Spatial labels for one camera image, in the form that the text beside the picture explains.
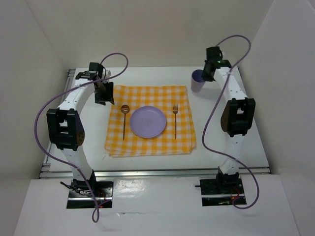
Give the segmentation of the lilac plastic cup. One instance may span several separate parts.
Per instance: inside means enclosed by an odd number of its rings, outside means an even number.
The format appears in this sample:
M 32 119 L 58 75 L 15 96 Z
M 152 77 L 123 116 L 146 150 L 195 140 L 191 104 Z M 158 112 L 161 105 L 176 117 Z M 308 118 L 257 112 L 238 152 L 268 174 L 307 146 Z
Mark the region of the lilac plastic cup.
M 203 70 L 197 69 L 191 74 L 191 90 L 193 92 L 199 92 L 205 84 L 205 80 L 202 78 Z

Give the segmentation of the copper spoon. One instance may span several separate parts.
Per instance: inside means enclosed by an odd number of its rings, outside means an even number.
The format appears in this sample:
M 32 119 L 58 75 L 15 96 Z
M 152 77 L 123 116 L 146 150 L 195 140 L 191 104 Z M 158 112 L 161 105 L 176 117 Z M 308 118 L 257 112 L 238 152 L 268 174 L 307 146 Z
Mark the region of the copper spoon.
M 124 114 L 124 123 L 123 123 L 123 140 L 124 140 L 125 133 L 126 133 L 126 115 L 130 112 L 130 107 L 127 104 L 124 104 L 121 107 L 121 112 Z

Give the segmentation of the yellow white checkered cloth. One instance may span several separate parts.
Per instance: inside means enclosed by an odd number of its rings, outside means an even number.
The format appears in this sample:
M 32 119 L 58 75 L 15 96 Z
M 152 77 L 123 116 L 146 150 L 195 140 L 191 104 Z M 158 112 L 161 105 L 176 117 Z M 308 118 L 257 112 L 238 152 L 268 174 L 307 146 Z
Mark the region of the yellow white checkered cloth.
M 187 154 L 196 147 L 196 134 L 185 86 L 115 86 L 114 99 L 115 105 L 110 111 L 105 142 L 105 150 L 109 156 Z M 175 103 L 178 104 L 177 139 L 174 135 Z M 121 107 L 124 104 L 130 107 L 130 112 L 126 115 L 126 133 L 123 140 L 124 114 Z M 141 138 L 130 128 L 132 113 L 143 106 L 159 108 L 166 116 L 164 131 L 154 138 Z

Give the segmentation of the lilac plastic plate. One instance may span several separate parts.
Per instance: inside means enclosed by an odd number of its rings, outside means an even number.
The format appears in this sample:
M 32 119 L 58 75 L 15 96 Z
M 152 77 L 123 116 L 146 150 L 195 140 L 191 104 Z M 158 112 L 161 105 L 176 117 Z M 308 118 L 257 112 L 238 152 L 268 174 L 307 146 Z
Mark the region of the lilac plastic plate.
M 135 135 L 150 139 L 164 131 L 166 116 L 159 108 L 143 106 L 132 113 L 129 124 Z

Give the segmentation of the copper fork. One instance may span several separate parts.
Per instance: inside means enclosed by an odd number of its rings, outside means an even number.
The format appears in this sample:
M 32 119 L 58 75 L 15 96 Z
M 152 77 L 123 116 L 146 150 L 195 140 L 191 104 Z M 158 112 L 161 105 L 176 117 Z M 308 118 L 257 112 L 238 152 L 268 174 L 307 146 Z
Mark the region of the copper fork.
M 177 139 L 177 113 L 178 113 L 178 104 L 175 103 L 173 105 L 175 139 Z

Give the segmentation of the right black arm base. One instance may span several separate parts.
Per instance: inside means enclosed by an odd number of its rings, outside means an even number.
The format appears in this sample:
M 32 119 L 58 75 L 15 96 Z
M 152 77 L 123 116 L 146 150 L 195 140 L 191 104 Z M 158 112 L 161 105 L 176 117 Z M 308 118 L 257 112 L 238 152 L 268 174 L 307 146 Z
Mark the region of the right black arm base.
M 222 174 L 218 171 L 215 178 L 199 180 L 194 186 L 201 193 L 203 207 L 246 205 L 246 197 L 242 180 L 238 173 L 234 175 Z

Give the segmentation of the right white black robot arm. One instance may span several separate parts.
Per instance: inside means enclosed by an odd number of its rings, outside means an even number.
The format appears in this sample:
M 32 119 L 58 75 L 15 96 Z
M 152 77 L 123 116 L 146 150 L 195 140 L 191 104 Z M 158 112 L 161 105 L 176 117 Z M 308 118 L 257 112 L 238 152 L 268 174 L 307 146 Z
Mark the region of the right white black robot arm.
M 235 76 L 239 75 L 238 68 L 232 68 L 230 62 L 223 59 L 218 46 L 206 49 L 206 60 L 201 78 L 204 81 L 218 83 L 226 105 L 220 118 L 220 125 L 226 133 L 229 143 L 229 155 L 240 157 L 244 136 L 252 127 L 255 100 L 248 98 L 241 89 Z

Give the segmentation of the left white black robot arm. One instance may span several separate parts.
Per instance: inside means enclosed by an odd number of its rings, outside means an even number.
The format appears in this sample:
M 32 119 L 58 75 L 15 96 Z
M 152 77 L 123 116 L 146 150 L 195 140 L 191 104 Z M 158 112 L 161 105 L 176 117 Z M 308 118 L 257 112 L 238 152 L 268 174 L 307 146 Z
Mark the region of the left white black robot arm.
M 56 109 L 49 109 L 46 113 L 50 141 L 61 150 L 67 162 L 74 165 L 71 168 L 73 179 L 82 181 L 80 191 L 86 196 L 94 195 L 98 185 L 94 182 L 94 171 L 83 151 L 85 130 L 80 114 L 92 94 L 96 104 L 106 105 L 107 102 L 115 104 L 114 83 L 94 82 L 110 76 L 111 73 L 107 72 L 103 65 L 91 62 L 87 71 L 76 76 L 74 90 L 68 93 L 66 99 Z

